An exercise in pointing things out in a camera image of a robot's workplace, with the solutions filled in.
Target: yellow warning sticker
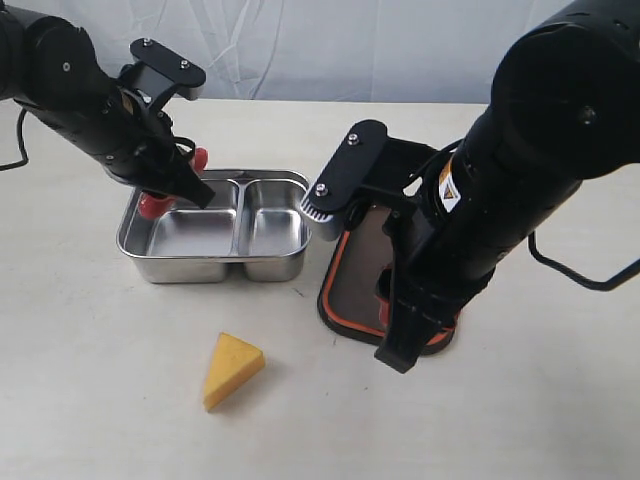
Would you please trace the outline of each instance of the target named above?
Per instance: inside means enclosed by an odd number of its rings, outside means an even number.
[[[448,213],[455,208],[458,202],[462,199],[455,182],[453,181],[453,174],[451,173],[451,160],[447,162],[445,167],[440,173],[440,185],[439,185],[440,200],[442,206]]]

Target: stainless steel container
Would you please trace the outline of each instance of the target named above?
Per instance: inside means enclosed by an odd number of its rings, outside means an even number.
[[[311,232],[296,210],[308,181],[278,170],[205,170],[216,192],[205,209],[177,201],[157,220],[131,196],[118,246],[151,283],[215,283],[240,263],[250,280],[285,282],[300,274]]]

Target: table surface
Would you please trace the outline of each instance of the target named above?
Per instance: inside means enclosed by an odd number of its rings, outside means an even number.
[[[314,178],[365,118],[442,147],[478,105],[176,100],[210,168]],[[0,106],[3,163],[18,110]],[[633,479],[640,469],[640,283],[603,295],[519,247],[445,353],[399,375],[336,337],[315,300],[333,245],[286,284],[145,283],[116,247],[130,190],[28,118],[31,164],[0,175],[0,478]],[[544,251],[608,278],[638,254],[640,171],[585,184]],[[268,366],[207,414],[218,334]]]

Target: black cable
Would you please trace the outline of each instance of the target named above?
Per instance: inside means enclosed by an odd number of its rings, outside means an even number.
[[[407,181],[407,184],[405,185],[405,188],[407,188],[409,185],[415,182],[418,177],[422,176],[422,174],[427,169],[427,167],[431,164],[431,162],[434,162],[435,160],[439,160],[444,155],[450,154],[453,150],[455,150],[460,146],[463,140],[464,139],[457,140],[453,142],[451,145],[447,145],[442,150],[434,153],[431,157],[429,157],[429,159],[425,163],[423,163],[418,170],[416,170],[414,173],[411,174],[411,176],[409,177],[409,180]]]
[[[18,162],[9,163],[7,165],[0,165],[0,172],[5,172],[7,170],[13,170],[14,168],[24,167],[27,163],[29,163],[29,155],[27,154],[27,149],[24,146],[24,135],[23,135],[23,126],[24,119],[27,116],[27,111],[23,108],[18,115],[18,123],[16,124],[16,135],[18,137],[18,148],[20,149],[20,155],[22,159]]]
[[[563,275],[566,275],[571,280],[583,286],[584,288],[588,288],[589,290],[595,290],[598,292],[610,292],[611,290],[618,288],[623,283],[628,282],[629,280],[640,274],[640,259],[638,259],[627,268],[611,277],[606,282],[597,282],[595,280],[591,280],[579,274],[575,270],[572,270],[566,265],[563,265],[556,260],[552,260],[542,255],[536,245],[536,232],[533,232],[531,235],[529,235],[529,251],[531,252],[533,258],[535,258],[541,264],[550,267],[553,270],[562,273]]]

